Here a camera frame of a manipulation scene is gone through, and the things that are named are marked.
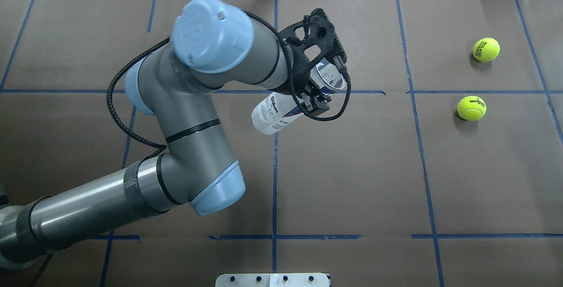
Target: blue tape line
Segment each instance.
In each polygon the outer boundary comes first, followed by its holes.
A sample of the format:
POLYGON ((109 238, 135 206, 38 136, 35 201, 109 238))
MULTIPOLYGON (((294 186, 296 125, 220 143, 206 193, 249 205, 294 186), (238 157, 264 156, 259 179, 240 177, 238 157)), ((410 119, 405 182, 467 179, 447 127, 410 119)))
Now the blue tape line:
POLYGON ((278 2, 279 0, 274 0, 274 29, 278 30, 278 2))
MULTIPOLYGON (((96 235, 91 237, 91 240, 107 240, 109 235, 96 235)), ((141 237, 139 235, 114 235, 113 240, 134 240, 141 242, 141 237)))
POLYGON ((0 83, 0 91, 4 88, 4 84, 6 84, 6 79, 8 78, 8 73, 10 72, 10 67, 12 67, 12 61, 16 56, 16 51, 18 50, 18 45, 22 40, 22 34, 24 33, 24 29, 26 28, 26 24, 28 23, 29 14, 32 12, 33 3, 35 0, 31 0, 28 7, 28 12, 26 12, 26 16, 24 17, 24 22, 22 22, 22 27, 20 27, 20 32, 18 33, 18 37, 16 38, 16 43, 14 44, 14 48, 12 49, 12 54, 10 55, 10 59, 8 59, 8 64, 6 65, 6 70, 4 71, 4 76, 2 77, 2 82, 0 83))
POLYGON ((107 266, 109 265, 109 255, 111 254, 111 242, 113 241, 113 230, 109 231, 107 236, 106 255, 104 258, 104 268, 102 269, 102 277, 100 279, 100 287, 105 286, 105 279, 107 275, 107 266))
MULTIPOLYGON (((2 93, 12 94, 105 94, 106 89, 6 89, 2 93)), ((113 91, 124 94, 125 91, 113 91)))
MULTIPOLYGON (((431 234, 413 234, 412 239, 433 239, 431 234)), ((467 234, 439 234, 438 239, 527 239, 549 238, 563 239, 559 233, 467 233, 467 234)))
MULTIPOLYGON (((278 234, 276 235, 276 240, 357 240, 362 237, 359 234, 278 234)), ((271 240, 272 235, 221 235, 215 237, 213 235, 207 235, 210 241, 217 240, 271 240)))
MULTIPOLYGON (((345 94, 346 91, 338 91, 337 94, 345 94)), ((383 94, 386 95, 385 91, 350 91, 350 94, 383 94)))
POLYGON ((545 91, 407 91, 415 94, 545 94, 545 91))
POLYGON ((278 133, 274 134, 274 182, 272 193, 272 273, 278 271, 278 133))
POLYGON ((362 237, 359 234, 328 234, 328 235, 293 235, 280 234, 278 240, 357 240, 362 237))
MULTIPOLYGON (((131 121, 129 121, 129 130, 133 129, 133 124, 135 123, 136 114, 137 114, 137 108, 133 106, 133 109, 131 110, 131 121)), ((123 162, 121 163, 121 169, 124 169, 127 163, 127 157, 129 156, 130 145, 131 145, 131 137, 127 135, 127 141, 125 142, 125 152, 123 153, 123 162)))
MULTIPOLYGON (((135 108, 135 106, 133 106, 133 109, 131 110, 131 120, 129 121, 129 129, 132 130, 133 129, 133 125, 135 124, 135 114, 137 112, 137 108, 135 108)), ((131 145, 131 137, 129 137, 129 135, 127 135, 127 141, 125 143, 125 151, 123 152, 123 161, 121 163, 121 169, 125 168, 125 163, 127 163, 127 157, 129 155, 129 146, 131 145)), ((100 279, 100 287, 104 287, 105 285, 105 279, 106 279, 106 275, 107 275, 107 266, 109 265, 109 257, 111 255, 111 242, 113 241, 114 236, 113 236, 113 230, 111 230, 109 232, 109 235, 107 236, 107 247, 106 247, 106 255, 105 255, 105 259, 104 259, 104 269, 102 270, 102 277, 100 279)))
POLYGON ((409 61, 406 58, 406 37, 405 37, 405 29, 402 22, 402 12, 401 12, 401 3, 400 0, 397 1, 397 12, 398 12, 398 22, 401 29, 401 38, 402 38, 402 50, 405 55, 405 66, 406 66, 406 73, 409 75, 409 88, 410 88, 410 99, 413 105, 413 114, 414 114, 414 125, 417 130, 417 139, 418 139, 418 151, 420 152, 420 159, 422 160, 422 168, 424 169, 424 184, 426 185, 426 201, 428 204, 428 214, 430 216, 430 227, 432 229, 432 237, 434 241, 434 255, 436 256, 436 267, 438 269, 438 281, 440 283, 440 287, 444 287, 444 275, 442 272, 442 260, 440 259, 440 248, 438 247, 438 236, 436 235, 436 222, 434 221, 434 209, 432 208, 432 196, 430 195, 430 183, 428 183, 428 172, 426 171, 426 159, 424 158, 424 148, 422 146, 422 136, 420 134, 420 124, 418 122, 418 113, 417 113, 417 106, 416 100, 414 97, 414 85, 413 85, 413 78, 410 73, 410 66, 409 61))
POLYGON ((207 235, 211 241, 215 240, 271 240, 272 235, 221 235, 220 237, 215 237, 213 235, 207 235))
MULTIPOLYGON (((17 94, 105 94, 106 89, 4 89, 2 93, 17 94)), ((413 91, 415 94, 545 94, 545 91, 413 91)), ((563 91, 547 91, 549 94, 563 94, 563 91)), ((122 89, 116 89, 114 94, 125 94, 122 89)), ((219 90, 217 94, 270 94, 271 91, 264 90, 219 90)), ((338 91, 337 94, 344 94, 346 91, 338 91)), ((352 94, 383 94, 385 91, 350 91, 352 94)))
POLYGON ((516 3, 516 8, 518 9, 518 15, 520 16, 520 21, 522 22, 522 27, 524 29, 524 34, 526 35, 526 40, 530 47, 531 55, 534 58, 535 68, 537 69, 537 74, 539 75, 539 79, 541 81, 541 86, 543 87, 543 91, 545 93, 545 98, 547 99, 547 104, 549 105, 549 109, 551 110, 551 116, 553 117, 553 121, 555 121, 555 128, 557 129, 557 133, 559 134, 559 140, 563 145, 563 132, 561 132, 561 125, 559 125, 559 119, 557 119, 557 114, 555 113, 555 109, 553 108, 553 103, 551 102, 551 97, 549 96, 549 92, 547 91, 547 85, 545 84, 545 78, 543 77, 543 73, 541 72, 541 68, 539 67, 539 62, 537 61, 537 55, 535 54, 534 46, 531 44, 530 34, 528 33, 526 21, 524 21, 524 16, 522 15, 522 9, 520 8, 520 2, 518 0, 514 0, 516 3))
POLYGON ((218 94, 271 94, 271 91, 227 91, 227 90, 219 90, 215 91, 218 94))
POLYGON ((155 5, 157 5, 157 0, 153 0, 153 5, 150 7, 149 26, 146 29, 147 33, 150 33, 150 29, 153 27, 153 15, 154 15, 155 5))

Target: light blue end cap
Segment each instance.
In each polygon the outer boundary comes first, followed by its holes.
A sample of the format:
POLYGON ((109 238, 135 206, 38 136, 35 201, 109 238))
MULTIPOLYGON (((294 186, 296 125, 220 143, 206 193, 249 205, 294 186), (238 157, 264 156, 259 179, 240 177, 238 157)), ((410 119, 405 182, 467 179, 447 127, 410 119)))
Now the light blue end cap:
POLYGON ((146 58, 146 56, 143 57, 141 61, 135 63, 135 65, 127 71, 127 75, 125 75, 125 93, 129 101, 131 101, 138 111, 149 116, 154 116, 154 112, 145 105, 141 98, 141 93, 139 93, 139 69, 146 58))
POLYGON ((176 56, 201 73, 222 73, 245 59, 252 48, 251 19, 220 0, 192 0, 172 29, 176 56))
POLYGON ((243 173, 235 161, 191 201, 191 206, 197 214, 214 213, 237 202, 245 190, 243 173))

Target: tennis ball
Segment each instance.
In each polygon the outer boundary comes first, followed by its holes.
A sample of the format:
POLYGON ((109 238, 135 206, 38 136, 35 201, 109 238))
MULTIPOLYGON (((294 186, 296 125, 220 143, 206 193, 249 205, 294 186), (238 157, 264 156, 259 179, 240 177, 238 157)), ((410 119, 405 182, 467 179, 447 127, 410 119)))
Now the tennis ball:
POLYGON ((500 51, 501 46, 498 45, 498 41, 492 37, 485 37, 475 43, 473 47, 473 57, 475 57, 477 61, 490 62, 497 58, 500 51))
POLYGON ((458 115, 468 121, 477 121, 487 112, 487 105, 483 99, 476 95, 470 95, 461 99, 458 103, 458 115))

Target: tennis ball logo text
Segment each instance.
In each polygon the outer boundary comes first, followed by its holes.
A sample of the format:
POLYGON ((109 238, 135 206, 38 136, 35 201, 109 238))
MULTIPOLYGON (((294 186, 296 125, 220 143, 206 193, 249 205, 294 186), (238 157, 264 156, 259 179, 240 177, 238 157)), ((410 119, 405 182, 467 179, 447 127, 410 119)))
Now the tennis ball logo text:
POLYGON ((478 103, 479 105, 482 105, 483 107, 485 107, 485 103, 482 102, 482 101, 480 101, 480 100, 470 100, 469 102, 476 102, 476 103, 478 103))
POLYGON ((485 42, 485 41, 481 41, 481 43, 479 43, 479 46, 475 50, 475 56, 481 57, 481 54, 483 53, 483 48, 485 48, 485 45, 487 45, 487 42, 485 42))
POLYGON ((276 101, 274 99, 274 97, 272 96, 272 107, 274 108, 274 110, 276 111, 276 113, 279 113, 278 109, 276 108, 276 101))

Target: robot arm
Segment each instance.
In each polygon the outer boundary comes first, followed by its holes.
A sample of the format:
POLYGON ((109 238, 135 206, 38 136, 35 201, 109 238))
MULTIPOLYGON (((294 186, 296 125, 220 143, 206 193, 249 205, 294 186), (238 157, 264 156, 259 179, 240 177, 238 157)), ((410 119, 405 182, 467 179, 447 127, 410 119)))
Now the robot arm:
POLYGON ((342 71, 346 61, 321 9, 280 35, 249 15, 219 0, 185 6, 170 43, 139 60, 125 79, 137 109, 157 117, 169 152, 25 207, 1 209, 0 269, 25 269, 40 255, 177 205, 209 214, 242 197, 241 169, 210 94, 237 80, 292 94, 300 109, 316 115, 330 98, 309 71, 323 57, 342 71), (304 40, 295 36, 299 27, 304 40), (314 45, 321 53, 310 61, 304 50, 314 45))

